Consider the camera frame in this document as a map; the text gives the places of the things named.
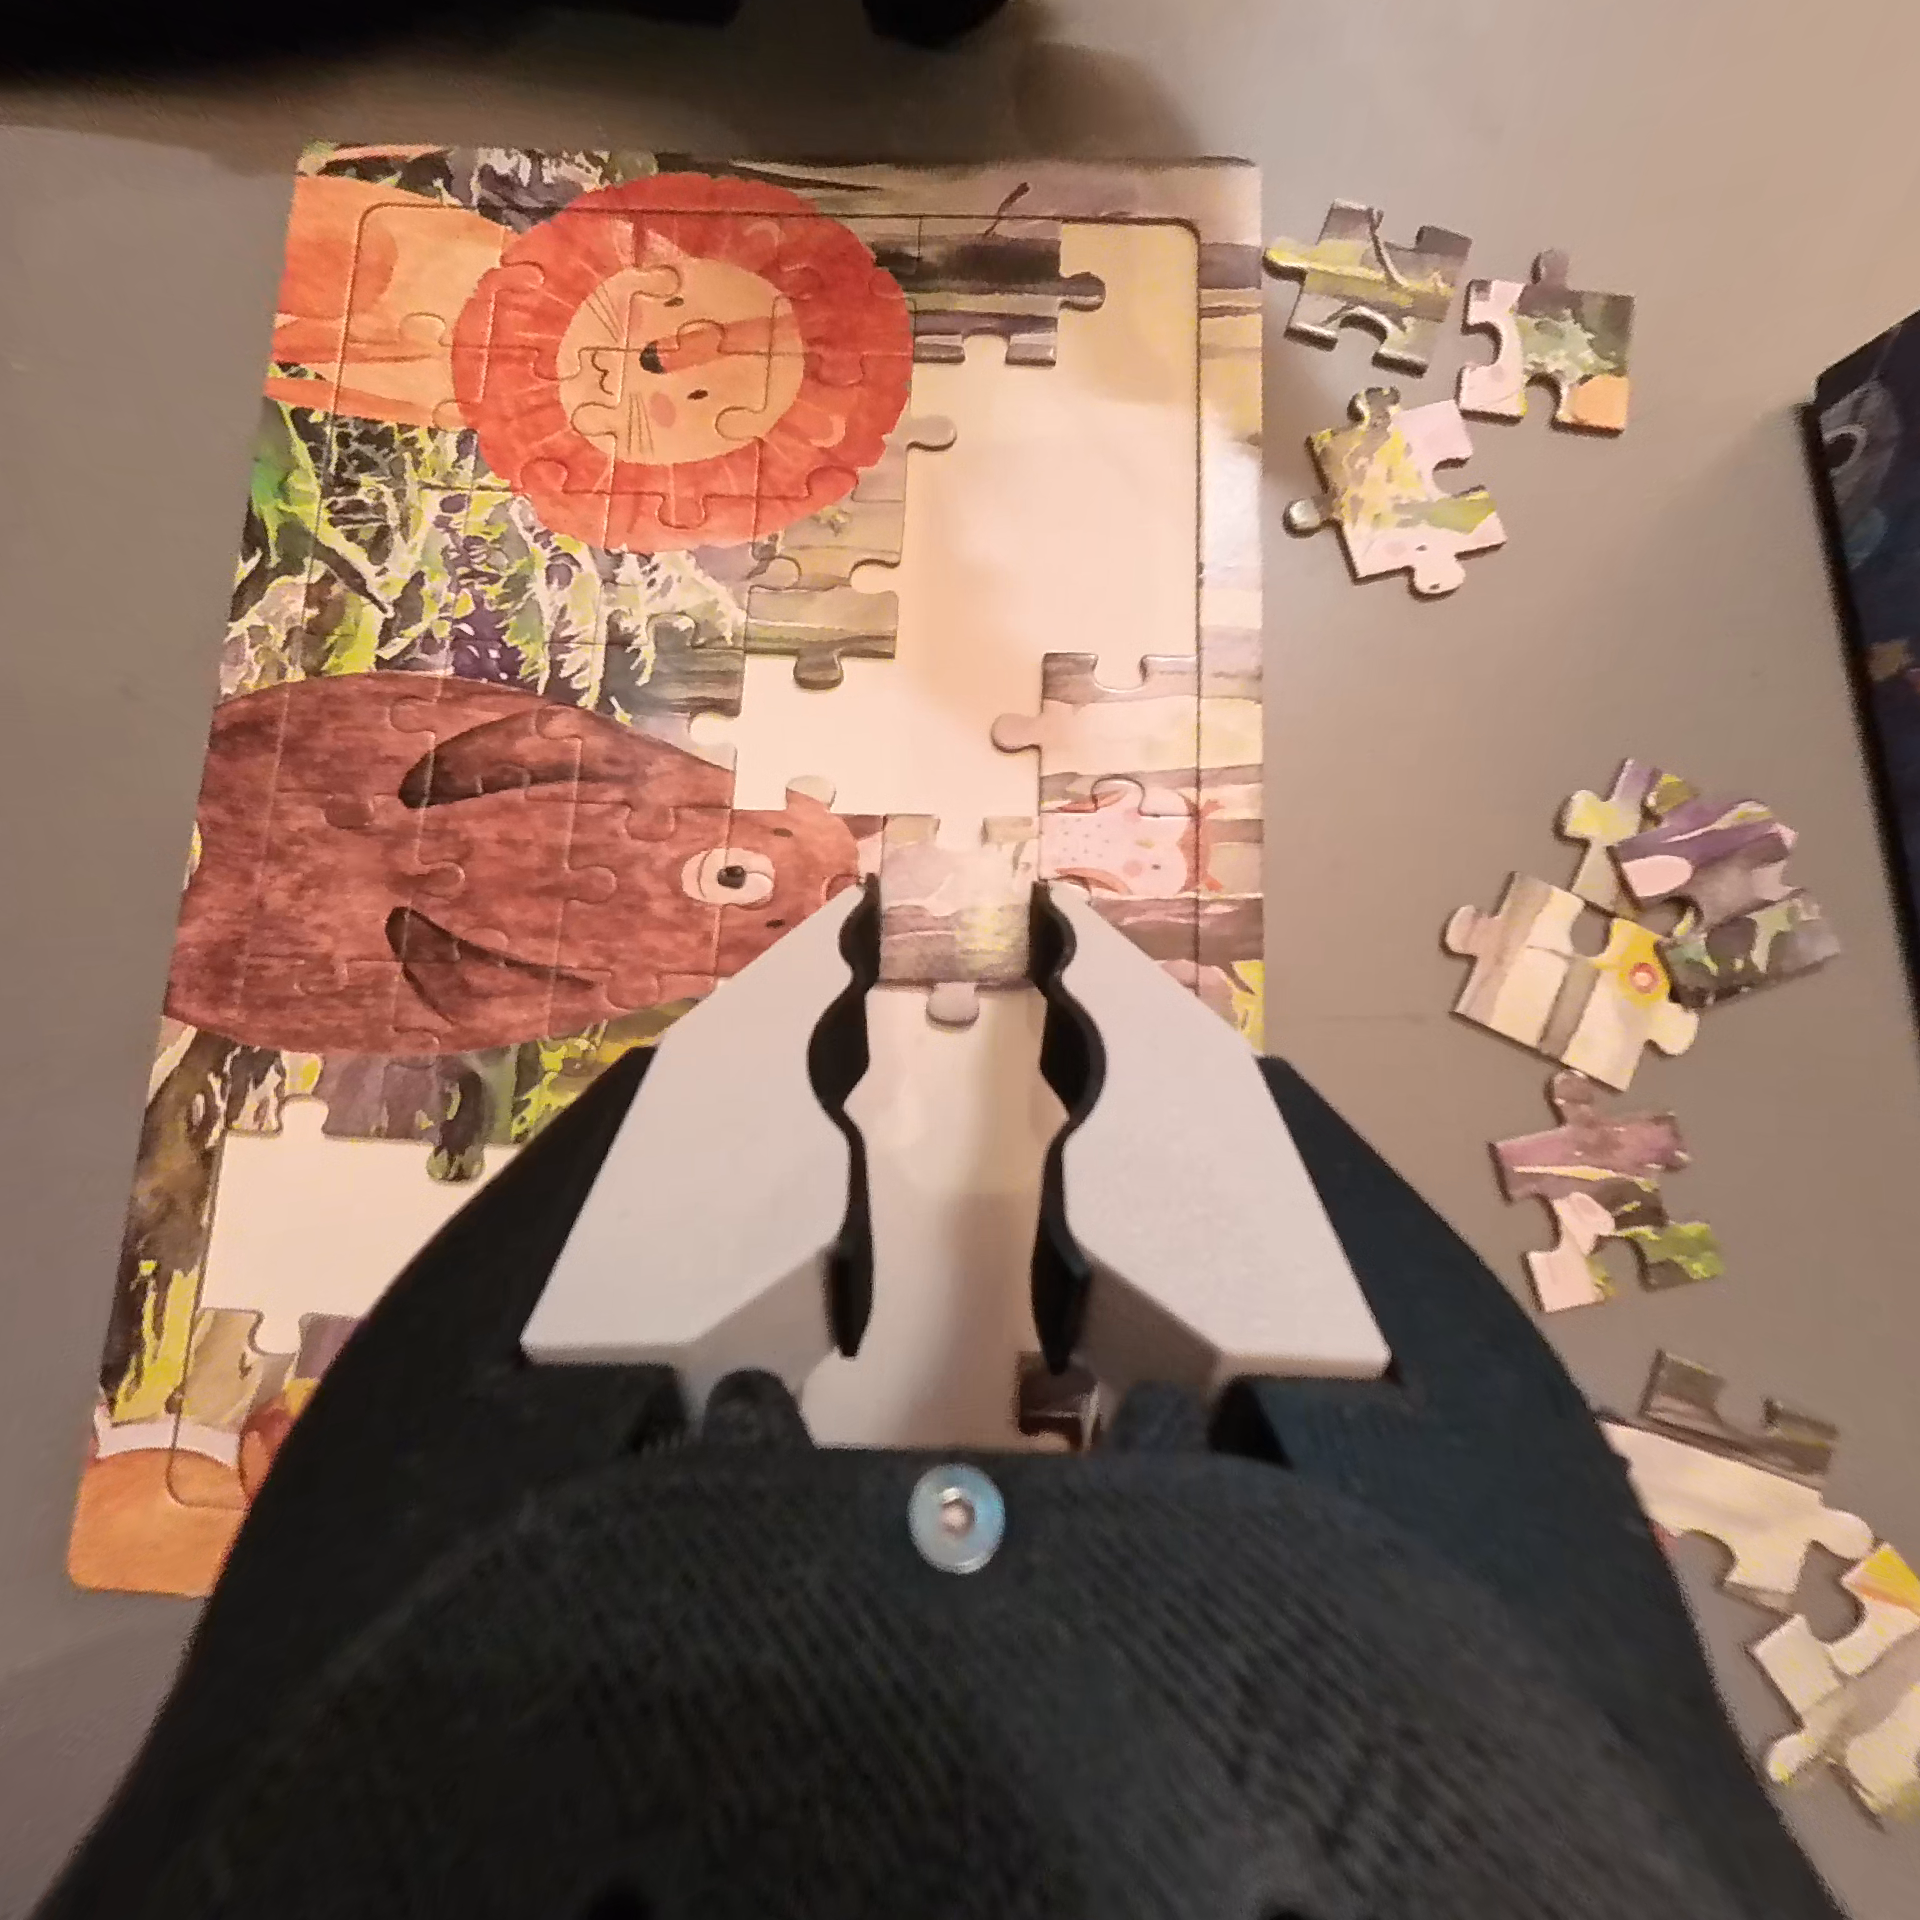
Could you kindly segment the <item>person's dark clothing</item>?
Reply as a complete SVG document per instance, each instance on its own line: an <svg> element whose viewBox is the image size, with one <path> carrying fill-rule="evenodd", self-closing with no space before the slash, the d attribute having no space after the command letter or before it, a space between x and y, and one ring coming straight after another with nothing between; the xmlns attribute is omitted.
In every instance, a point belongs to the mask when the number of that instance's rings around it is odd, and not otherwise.
<svg viewBox="0 0 1920 1920"><path fill-rule="evenodd" d="M562 11L724 32L744 1L6 1L3 82L134 82L367 52L421 34L483 46Z"/></svg>

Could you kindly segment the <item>animal jigsaw puzzle board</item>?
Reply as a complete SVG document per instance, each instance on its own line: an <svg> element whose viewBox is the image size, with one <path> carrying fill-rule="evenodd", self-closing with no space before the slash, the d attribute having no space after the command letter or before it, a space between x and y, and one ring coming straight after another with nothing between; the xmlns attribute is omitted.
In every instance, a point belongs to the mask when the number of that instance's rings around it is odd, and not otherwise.
<svg viewBox="0 0 1920 1920"><path fill-rule="evenodd" d="M66 1571L207 1592L362 1314L888 814L1264 1028L1244 157L298 161Z"/></svg>

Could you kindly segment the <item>puzzle pieces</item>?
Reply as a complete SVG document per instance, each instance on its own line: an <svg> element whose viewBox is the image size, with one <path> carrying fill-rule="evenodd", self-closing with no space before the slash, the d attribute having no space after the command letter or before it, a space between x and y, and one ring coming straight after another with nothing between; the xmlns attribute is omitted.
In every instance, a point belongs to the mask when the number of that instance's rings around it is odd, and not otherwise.
<svg viewBox="0 0 1920 1920"><path fill-rule="evenodd" d="M1495 642L1441 744L1503 758L1620 748L1571 789L1564 873L1511 871L1436 936L1452 1019L1552 1068L1554 1121L1486 1153L1547 1219L1526 1253L1543 1318L1629 1307L1658 1333L1639 1409L1600 1436L1653 1535L1715 1547L1777 1621L1747 1654L1786 1725L1779 1787L1831 1778L1872 1822L1916 1820L1916 1124L1862 1099L1911 1068L1916 993L1883 868L1843 635L1848 719L1787 717L1817 645L1704 605Z"/></svg>

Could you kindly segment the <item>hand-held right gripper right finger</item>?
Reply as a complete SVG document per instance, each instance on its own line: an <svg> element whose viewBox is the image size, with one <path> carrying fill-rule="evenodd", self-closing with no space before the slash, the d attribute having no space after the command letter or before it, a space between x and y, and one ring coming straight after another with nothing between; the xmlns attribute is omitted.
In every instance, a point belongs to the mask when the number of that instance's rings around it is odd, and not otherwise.
<svg viewBox="0 0 1920 1920"><path fill-rule="evenodd" d="M1061 1107L1030 1253L1038 1354L1112 1395L1378 1382L1388 1343L1261 1057L1061 882L1038 882L1038 1070Z"/></svg>

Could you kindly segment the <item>grey white jigsaw piece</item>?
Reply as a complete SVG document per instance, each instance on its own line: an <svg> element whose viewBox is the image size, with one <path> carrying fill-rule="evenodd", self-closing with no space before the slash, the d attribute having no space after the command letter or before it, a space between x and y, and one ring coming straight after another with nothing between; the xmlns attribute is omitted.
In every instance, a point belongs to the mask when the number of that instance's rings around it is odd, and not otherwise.
<svg viewBox="0 0 1920 1920"><path fill-rule="evenodd" d="M1038 816L993 816L942 840L928 814L885 814L876 841L877 982L924 993L924 1018L965 1031L983 993L1030 980Z"/></svg>

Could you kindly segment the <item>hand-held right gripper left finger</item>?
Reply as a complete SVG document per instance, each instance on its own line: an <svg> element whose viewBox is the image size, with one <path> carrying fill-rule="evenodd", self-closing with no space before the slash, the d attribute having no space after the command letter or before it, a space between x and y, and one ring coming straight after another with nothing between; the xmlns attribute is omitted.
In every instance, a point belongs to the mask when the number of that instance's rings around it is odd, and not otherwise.
<svg viewBox="0 0 1920 1920"><path fill-rule="evenodd" d="M536 1364L651 1364L689 1403L742 1370L789 1392L873 1305L866 1142L879 971L867 877L719 982L659 1044L521 1332Z"/></svg>

